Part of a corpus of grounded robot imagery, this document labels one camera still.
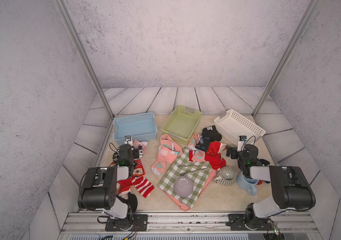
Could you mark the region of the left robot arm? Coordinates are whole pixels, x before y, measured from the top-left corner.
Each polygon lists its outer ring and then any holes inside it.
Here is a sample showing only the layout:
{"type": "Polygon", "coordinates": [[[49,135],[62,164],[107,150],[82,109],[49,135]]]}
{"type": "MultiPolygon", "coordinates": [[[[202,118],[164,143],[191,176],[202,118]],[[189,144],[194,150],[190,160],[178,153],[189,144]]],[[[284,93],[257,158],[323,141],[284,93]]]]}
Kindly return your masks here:
{"type": "Polygon", "coordinates": [[[117,221],[132,221],[137,208],[137,198],[128,194],[121,198],[123,184],[136,182],[143,175],[138,169],[138,160],[143,155],[144,144],[124,144],[114,153],[114,164],[110,167],[89,168],[80,181],[78,207],[89,211],[103,211],[117,221]]]}

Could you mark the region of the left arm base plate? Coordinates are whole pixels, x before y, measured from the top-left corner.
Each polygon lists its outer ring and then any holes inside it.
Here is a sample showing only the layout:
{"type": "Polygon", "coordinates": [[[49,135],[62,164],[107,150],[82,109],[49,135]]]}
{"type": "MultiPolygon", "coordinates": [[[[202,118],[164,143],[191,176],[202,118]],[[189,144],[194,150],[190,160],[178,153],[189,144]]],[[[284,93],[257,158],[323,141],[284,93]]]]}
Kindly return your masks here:
{"type": "Polygon", "coordinates": [[[133,214],[132,219],[108,219],[105,224],[106,232],[127,232],[127,231],[137,231],[145,232],[147,231],[148,215],[146,214],[133,214]]]}

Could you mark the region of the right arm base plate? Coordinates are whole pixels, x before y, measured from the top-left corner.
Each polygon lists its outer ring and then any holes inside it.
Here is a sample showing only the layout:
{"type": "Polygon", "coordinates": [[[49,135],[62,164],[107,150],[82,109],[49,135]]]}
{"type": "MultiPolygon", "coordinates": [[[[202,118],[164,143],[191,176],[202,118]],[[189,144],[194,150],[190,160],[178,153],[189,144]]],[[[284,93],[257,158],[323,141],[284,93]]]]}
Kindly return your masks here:
{"type": "Polygon", "coordinates": [[[225,224],[232,231],[272,231],[272,222],[269,219],[248,218],[245,214],[229,214],[225,224]]]}

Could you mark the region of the black sock with label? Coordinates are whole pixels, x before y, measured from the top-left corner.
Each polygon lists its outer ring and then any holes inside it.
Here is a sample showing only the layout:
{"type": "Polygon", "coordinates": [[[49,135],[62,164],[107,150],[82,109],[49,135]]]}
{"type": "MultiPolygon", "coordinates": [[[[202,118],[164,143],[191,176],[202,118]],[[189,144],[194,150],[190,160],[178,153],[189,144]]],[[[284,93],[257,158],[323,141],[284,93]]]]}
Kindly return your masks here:
{"type": "Polygon", "coordinates": [[[200,136],[195,145],[195,148],[197,150],[207,152],[210,146],[210,143],[211,143],[211,139],[209,137],[200,136]]]}

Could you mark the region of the red santa sock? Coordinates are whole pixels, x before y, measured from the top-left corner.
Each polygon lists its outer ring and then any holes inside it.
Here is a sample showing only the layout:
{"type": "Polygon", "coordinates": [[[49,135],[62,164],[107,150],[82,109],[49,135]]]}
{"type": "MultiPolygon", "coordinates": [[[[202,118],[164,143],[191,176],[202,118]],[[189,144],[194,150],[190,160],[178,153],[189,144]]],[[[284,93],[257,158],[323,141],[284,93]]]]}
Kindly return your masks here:
{"type": "Polygon", "coordinates": [[[116,180],[127,180],[131,178],[138,178],[145,175],[145,171],[140,159],[134,160],[132,164],[120,163],[117,159],[109,165],[109,170],[105,174],[106,176],[116,175],[116,180]]]}

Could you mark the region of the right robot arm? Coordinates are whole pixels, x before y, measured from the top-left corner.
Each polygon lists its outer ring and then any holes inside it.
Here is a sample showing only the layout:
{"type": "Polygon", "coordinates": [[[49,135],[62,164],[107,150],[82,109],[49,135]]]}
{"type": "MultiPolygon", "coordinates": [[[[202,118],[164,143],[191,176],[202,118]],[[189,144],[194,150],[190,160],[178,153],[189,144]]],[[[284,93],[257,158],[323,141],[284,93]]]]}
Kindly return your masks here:
{"type": "Polygon", "coordinates": [[[307,211],[315,206],[315,195],[301,168],[271,166],[269,161],[258,158],[258,148],[251,144],[240,149],[228,147],[226,155],[237,160],[241,172],[236,182],[249,195],[256,195],[260,182],[271,186],[270,197],[247,206],[242,217],[247,227],[266,223],[268,218],[285,211],[307,211]]]}

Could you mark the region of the red white striped sock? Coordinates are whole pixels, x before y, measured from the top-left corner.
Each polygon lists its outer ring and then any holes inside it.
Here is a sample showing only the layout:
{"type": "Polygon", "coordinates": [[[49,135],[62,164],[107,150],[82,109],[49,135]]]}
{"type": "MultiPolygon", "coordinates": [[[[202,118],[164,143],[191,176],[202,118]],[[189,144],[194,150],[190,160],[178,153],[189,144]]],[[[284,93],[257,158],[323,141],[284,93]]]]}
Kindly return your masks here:
{"type": "Polygon", "coordinates": [[[131,192],[131,187],[135,187],[136,190],[144,197],[147,198],[154,190],[154,185],[145,177],[140,176],[138,178],[130,178],[117,182],[119,185],[118,195],[123,196],[131,192]]]}

